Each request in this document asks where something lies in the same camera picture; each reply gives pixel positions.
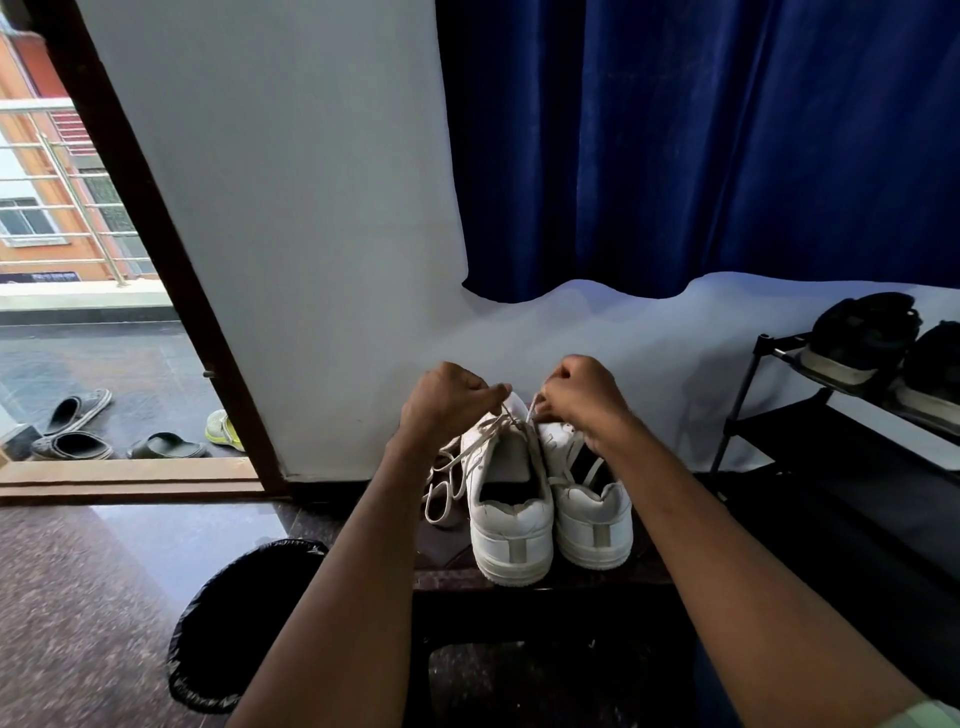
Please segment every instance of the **wrist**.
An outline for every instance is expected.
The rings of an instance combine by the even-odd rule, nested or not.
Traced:
[[[436,444],[436,437],[412,427],[401,426],[387,443],[387,451],[410,456],[420,456],[433,462],[443,443]]]
[[[615,457],[622,449],[629,448],[637,436],[648,435],[646,425],[629,410],[610,412],[598,423],[592,436],[597,454],[605,460]]]

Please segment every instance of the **gray slipper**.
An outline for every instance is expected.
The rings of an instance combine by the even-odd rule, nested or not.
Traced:
[[[133,444],[131,460],[148,458],[207,457],[210,453],[199,443],[188,443],[173,432],[157,432]]]
[[[37,460],[106,460],[113,448],[89,432],[63,432],[53,437],[41,437],[30,445]]]
[[[54,408],[50,423],[43,430],[43,435],[52,437],[64,432],[76,432],[103,412],[111,399],[113,395],[109,389],[95,389],[92,392],[66,398]]]

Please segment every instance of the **door frame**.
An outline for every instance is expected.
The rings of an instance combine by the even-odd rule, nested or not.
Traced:
[[[23,0],[23,4],[31,24],[21,30],[45,39],[54,68],[197,350],[204,376],[209,377],[241,435],[263,490],[268,497],[289,496],[290,485],[280,471],[267,429],[100,62],[80,9],[74,0]]]

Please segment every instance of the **shoe rack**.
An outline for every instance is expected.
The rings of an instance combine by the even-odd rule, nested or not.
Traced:
[[[935,435],[960,445],[949,423],[904,410],[890,385],[897,373],[877,375],[867,384],[846,387],[810,372],[794,356],[809,334],[775,338],[761,334],[724,423],[723,438],[710,468],[716,479],[731,437],[741,437],[775,461],[770,466],[797,476],[806,488],[829,494],[838,505],[866,517],[883,537],[893,536],[954,584],[960,583],[960,550],[952,534],[960,522],[960,474],[917,453],[828,406],[834,392],[858,397]],[[822,388],[812,397],[740,419],[759,362],[774,356]],[[716,487],[714,493],[726,499]]]

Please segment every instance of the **orange building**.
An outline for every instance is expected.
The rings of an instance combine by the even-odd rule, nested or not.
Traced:
[[[3,36],[0,42],[0,100],[63,99],[66,95],[42,38]],[[60,170],[40,144],[37,132],[53,143]],[[5,162],[0,164],[0,169],[4,170],[0,181],[0,281],[24,279],[22,275],[12,274],[32,273],[75,274],[52,279],[114,278],[106,263],[68,262],[103,257],[92,236],[78,234],[90,233],[91,229],[104,233],[100,236],[102,244],[114,258],[145,255],[138,238],[110,235],[112,231],[132,234],[133,226],[126,211],[118,205],[119,197],[75,111],[3,111],[0,112],[0,133],[5,139],[0,143],[33,145],[0,150],[0,155],[6,155],[0,157],[0,161]],[[62,142],[67,142],[68,146],[61,145]],[[65,182],[62,179],[64,172],[91,177]],[[24,179],[14,182],[13,178],[18,176]],[[48,179],[28,179],[33,176]],[[104,206],[85,206],[82,214],[67,190],[68,184],[81,204]],[[57,207],[37,209],[40,206]],[[22,263],[29,260],[64,262],[3,264],[3,261]],[[149,263],[120,261],[116,265],[125,278],[153,272]]]

